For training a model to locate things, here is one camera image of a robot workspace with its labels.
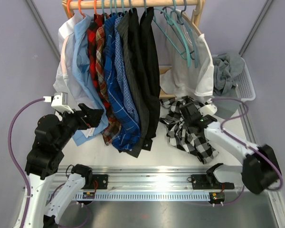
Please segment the black white checked shirt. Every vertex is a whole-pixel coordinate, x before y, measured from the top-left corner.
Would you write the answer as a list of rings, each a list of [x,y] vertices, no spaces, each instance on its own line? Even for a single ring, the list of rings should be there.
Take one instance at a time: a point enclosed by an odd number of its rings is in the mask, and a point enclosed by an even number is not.
[[[202,164],[211,162],[219,155],[205,137],[198,135],[193,127],[185,124],[185,117],[181,113],[181,107],[184,105],[201,108],[204,104],[189,96],[162,99],[160,103],[169,111],[165,117],[160,118],[160,122],[167,129],[166,136],[171,146],[196,156]]]

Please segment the teal plastic hanger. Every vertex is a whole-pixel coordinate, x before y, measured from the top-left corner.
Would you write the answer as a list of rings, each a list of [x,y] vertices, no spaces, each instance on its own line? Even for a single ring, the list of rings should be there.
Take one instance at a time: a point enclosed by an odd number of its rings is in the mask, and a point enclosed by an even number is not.
[[[181,44],[182,49],[178,48],[176,41],[172,40],[172,35],[169,35],[168,32],[161,26],[159,22],[157,22],[156,15],[153,16],[153,22],[162,32],[162,34],[166,37],[172,47],[176,50],[179,56],[186,60],[187,67],[191,66],[191,61],[195,60],[195,50],[190,51],[189,44],[185,38],[185,32],[182,30],[185,27],[187,32],[191,31],[188,23],[184,21],[184,12],[187,9],[187,1],[184,1],[184,9],[180,12],[177,12],[177,4],[176,1],[172,1],[173,6],[164,6],[162,8],[155,7],[154,10],[159,11],[160,14],[164,17],[167,29],[172,29],[174,35],[178,39]]]

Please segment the grey button shirt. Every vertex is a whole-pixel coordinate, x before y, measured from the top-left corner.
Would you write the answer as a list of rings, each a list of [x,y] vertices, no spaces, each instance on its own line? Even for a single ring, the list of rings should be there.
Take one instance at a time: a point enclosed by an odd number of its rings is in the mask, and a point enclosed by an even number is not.
[[[238,76],[243,72],[245,62],[234,51],[217,55],[212,58],[214,65],[214,97],[237,98],[236,87]],[[233,100],[215,101],[217,116],[222,119],[230,118],[238,109],[239,103]]]

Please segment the grey-blue plastic hanger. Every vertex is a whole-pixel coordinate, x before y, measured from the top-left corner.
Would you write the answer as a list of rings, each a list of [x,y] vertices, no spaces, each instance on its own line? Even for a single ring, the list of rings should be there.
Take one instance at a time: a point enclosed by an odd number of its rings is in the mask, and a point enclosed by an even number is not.
[[[189,25],[189,27],[191,28],[191,31],[190,32],[187,32],[185,30],[185,27],[182,28],[182,30],[185,32],[185,38],[189,44],[189,48],[190,48],[190,51],[192,50],[195,50],[195,60],[194,60],[194,67],[197,68],[199,66],[199,63],[200,63],[200,59],[199,59],[199,54],[198,54],[198,49],[197,49],[197,46],[196,46],[196,42],[193,38],[193,35],[192,35],[192,27]]]

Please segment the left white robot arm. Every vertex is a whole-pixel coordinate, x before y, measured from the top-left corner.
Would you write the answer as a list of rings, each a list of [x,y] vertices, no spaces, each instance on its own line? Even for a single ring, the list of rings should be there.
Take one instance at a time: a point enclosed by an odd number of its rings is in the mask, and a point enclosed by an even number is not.
[[[93,184],[92,169],[75,165],[62,189],[48,199],[48,192],[64,158],[63,148],[77,130],[97,127],[102,109],[90,109],[79,104],[80,110],[64,111],[62,119],[54,114],[41,117],[35,129],[32,150],[27,155],[25,172],[28,175],[26,196],[19,214],[18,228],[57,228],[68,205],[80,189]]]

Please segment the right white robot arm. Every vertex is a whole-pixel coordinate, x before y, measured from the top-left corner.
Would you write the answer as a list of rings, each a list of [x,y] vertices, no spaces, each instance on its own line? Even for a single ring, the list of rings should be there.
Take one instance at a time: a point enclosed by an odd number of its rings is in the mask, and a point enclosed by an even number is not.
[[[194,104],[180,108],[185,124],[193,127],[206,141],[212,141],[224,148],[240,163],[241,167],[231,167],[218,163],[206,171],[206,183],[217,188],[223,183],[244,185],[254,194],[264,190],[280,190],[284,180],[272,147],[244,141],[225,130],[210,112],[203,112]]]

